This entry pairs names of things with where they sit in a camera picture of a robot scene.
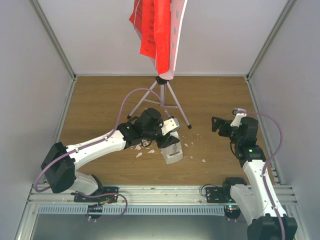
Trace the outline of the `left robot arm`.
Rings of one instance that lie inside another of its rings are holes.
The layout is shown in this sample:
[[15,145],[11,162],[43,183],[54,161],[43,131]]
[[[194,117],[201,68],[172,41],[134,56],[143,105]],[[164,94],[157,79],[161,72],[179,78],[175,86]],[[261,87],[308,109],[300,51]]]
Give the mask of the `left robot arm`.
[[159,111],[148,108],[140,116],[129,118],[97,138],[69,146],[62,142],[53,144],[41,164],[41,173],[54,194],[73,190],[85,194],[92,202],[98,202],[103,197],[101,182],[94,175],[79,172],[79,168],[104,155],[143,142],[156,142],[159,149],[167,149],[180,142],[180,127],[176,118],[163,120]]

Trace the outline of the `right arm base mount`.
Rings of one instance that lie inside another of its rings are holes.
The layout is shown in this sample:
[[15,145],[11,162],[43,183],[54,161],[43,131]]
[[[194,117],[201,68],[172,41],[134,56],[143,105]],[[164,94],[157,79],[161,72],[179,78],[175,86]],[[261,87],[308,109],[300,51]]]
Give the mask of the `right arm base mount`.
[[205,184],[199,192],[206,197],[207,203],[231,203],[233,201],[230,196],[230,187],[227,185]]

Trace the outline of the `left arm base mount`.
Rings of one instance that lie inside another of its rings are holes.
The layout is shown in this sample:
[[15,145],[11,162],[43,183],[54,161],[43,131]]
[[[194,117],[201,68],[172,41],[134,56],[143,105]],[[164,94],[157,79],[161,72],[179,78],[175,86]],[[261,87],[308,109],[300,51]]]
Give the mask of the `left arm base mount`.
[[89,197],[84,196],[78,192],[71,193],[74,196],[74,202],[76,203],[99,203],[99,204],[111,204],[118,201],[119,187],[117,186],[103,186],[99,188]]

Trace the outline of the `white metronome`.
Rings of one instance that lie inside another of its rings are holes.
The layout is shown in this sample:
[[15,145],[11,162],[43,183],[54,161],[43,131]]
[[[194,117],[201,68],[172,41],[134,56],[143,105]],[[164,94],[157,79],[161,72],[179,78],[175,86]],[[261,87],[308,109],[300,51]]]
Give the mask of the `white metronome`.
[[170,135],[176,137],[179,142],[161,149],[161,154],[167,165],[177,163],[183,159],[182,143],[178,132],[172,132]]

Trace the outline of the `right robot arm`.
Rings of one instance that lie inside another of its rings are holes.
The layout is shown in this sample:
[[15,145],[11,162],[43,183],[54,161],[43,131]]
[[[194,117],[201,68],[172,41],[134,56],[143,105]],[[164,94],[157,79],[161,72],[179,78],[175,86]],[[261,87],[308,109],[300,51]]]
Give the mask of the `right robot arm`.
[[231,183],[221,190],[223,200],[235,203],[247,223],[249,240],[292,240],[298,229],[295,218],[288,216],[274,190],[267,171],[263,150],[257,145],[259,122],[236,113],[234,120],[212,117],[212,131],[229,138],[234,155],[250,185]]

